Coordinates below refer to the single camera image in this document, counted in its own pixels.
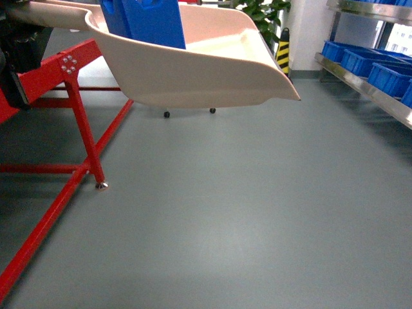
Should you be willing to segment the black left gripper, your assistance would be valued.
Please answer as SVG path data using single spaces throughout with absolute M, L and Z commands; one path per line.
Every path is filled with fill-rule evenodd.
M 1 91 L 9 106 L 27 110 L 30 103 L 18 74 L 41 67 L 50 27 L 12 19 L 6 10 L 26 1 L 1 1 Z

